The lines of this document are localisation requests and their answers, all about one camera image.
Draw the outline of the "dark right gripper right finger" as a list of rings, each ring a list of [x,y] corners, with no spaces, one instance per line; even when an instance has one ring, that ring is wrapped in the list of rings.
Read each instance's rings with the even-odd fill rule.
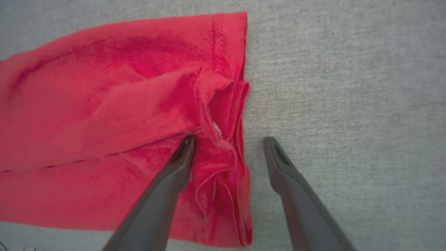
[[[273,137],[263,139],[270,184],[280,196],[293,251],[356,251]]]

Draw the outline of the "red and white basketball jersey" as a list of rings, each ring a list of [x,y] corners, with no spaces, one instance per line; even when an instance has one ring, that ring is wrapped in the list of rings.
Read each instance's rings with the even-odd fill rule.
[[[0,60],[0,221],[116,230],[187,135],[170,238],[252,244],[247,13],[105,24]]]

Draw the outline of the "grey fabric sofa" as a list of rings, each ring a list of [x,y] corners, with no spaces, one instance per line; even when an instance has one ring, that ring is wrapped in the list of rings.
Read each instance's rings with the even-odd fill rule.
[[[290,251],[274,136],[357,251],[446,251],[446,0],[0,0],[0,59],[117,21],[247,11],[252,246]]]

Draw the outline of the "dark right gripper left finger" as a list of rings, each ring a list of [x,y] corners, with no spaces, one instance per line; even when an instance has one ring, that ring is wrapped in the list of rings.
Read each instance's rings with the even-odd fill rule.
[[[165,251],[178,196],[185,190],[197,140],[186,136],[102,251]]]

